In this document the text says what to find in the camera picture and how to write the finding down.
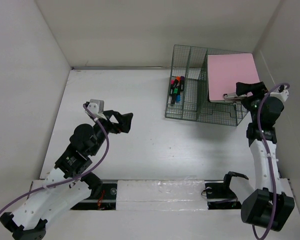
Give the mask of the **green capped black highlighter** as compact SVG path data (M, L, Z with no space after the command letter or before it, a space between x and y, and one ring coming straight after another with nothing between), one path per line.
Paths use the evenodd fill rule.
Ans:
M176 87L172 93L172 98L171 98L171 102L170 102L172 105L174 105L176 103L178 95L179 95L179 89Z

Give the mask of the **pink clipboard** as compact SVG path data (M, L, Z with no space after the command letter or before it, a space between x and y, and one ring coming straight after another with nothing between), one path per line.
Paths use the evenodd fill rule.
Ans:
M251 53L209 54L207 83L210 102L221 103L224 94L236 92L236 83L255 84L260 81Z

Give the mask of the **orange capped black highlighter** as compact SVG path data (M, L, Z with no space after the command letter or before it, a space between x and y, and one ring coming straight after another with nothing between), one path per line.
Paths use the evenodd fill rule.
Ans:
M177 76L174 80L173 80L173 82L172 82L172 84L171 84L171 88L174 90L177 86L178 86L178 84L179 84L179 82L180 82L180 77L179 76Z

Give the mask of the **purple capped black highlighter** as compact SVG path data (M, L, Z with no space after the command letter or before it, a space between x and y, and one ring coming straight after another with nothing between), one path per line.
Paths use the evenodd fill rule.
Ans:
M185 89L185 77L184 76L180 77L179 88L180 88L181 92L183 92Z

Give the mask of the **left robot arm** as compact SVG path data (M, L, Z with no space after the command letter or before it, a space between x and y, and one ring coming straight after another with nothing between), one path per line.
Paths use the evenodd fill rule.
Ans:
M42 186L23 194L27 200L18 209L1 210L0 222L13 239L41 240L56 217L80 201L101 194L103 182L93 173L91 157L109 142L109 134L129 133L134 115L113 110L105 111L101 118L87 114L94 125L84 123L75 128Z

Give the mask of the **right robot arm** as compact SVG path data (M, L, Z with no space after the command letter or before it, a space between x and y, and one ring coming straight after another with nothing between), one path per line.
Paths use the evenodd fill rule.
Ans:
M221 191L227 197L236 195L241 203L241 220L253 228L264 228L264 239L270 231L279 232L295 207L293 197L282 186L276 157L277 135L275 123L289 97L288 83L268 90L263 82L236 83L236 96L250 112L246 137L253 156L255 186L249 178L230 171L224 176Z

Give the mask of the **pink capped black highlighter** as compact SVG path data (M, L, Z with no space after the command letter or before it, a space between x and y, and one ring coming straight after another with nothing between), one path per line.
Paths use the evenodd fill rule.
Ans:
M169 88L169 96L172 96L174 93L175 88L178 86L179 81L177 79L173 79L170 82L170 88Z

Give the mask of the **black mounting rail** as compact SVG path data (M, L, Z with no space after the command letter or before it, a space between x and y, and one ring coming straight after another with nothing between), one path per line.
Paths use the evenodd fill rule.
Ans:
M96 211L206 211L239 210L241 203L222 180L118 180L104 182L73 210Z

